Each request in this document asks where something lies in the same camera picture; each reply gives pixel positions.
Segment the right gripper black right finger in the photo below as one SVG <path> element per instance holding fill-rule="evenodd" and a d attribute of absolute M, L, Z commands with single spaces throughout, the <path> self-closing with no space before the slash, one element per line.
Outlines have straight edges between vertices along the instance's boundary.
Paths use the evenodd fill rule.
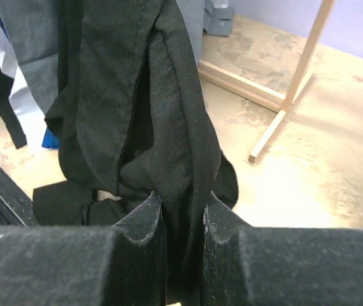
<path fill-rule="evenodd" d="M 201 305 L 363 305 L 363 230 L 253 227 L 211 194 Z"/>

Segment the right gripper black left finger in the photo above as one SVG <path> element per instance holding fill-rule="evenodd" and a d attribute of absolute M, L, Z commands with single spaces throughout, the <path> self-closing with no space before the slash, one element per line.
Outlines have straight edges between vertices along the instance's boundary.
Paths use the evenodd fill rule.
<path fill-rule="evenodd" d="M 0 226 L 0 305 L 165 305 L 166 252 L 156 194 L 113 226 Z"/>

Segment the black shirt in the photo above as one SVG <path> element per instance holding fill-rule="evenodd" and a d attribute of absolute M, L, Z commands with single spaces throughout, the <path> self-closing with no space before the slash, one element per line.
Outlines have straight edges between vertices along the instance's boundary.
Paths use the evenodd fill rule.
<path fill-rule="evenodd" d="M 196 290 L 203 210 L 238 200 L 232 164 L 206 111 L 175 1 L 58 1 L 58 95 L 46 114 L 64 176 L 118 196 L 119 213 L 162 202 L 168 286 Z"/>

